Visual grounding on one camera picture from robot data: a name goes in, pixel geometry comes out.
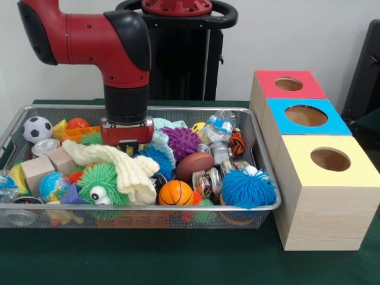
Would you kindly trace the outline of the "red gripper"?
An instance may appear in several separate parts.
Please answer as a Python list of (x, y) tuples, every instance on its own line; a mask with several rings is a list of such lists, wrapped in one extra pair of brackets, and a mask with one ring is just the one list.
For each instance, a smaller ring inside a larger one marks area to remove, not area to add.
[(144, 120), (134, 125), (118, 125), (108, 120), (100, 121), (100, 133), (103, 144), (118, 145), (118, 149), (126, 151), (126, 143), (134, 151), (139, 150), (139, 144), (150, 143), (154, 134), (153, 120)]

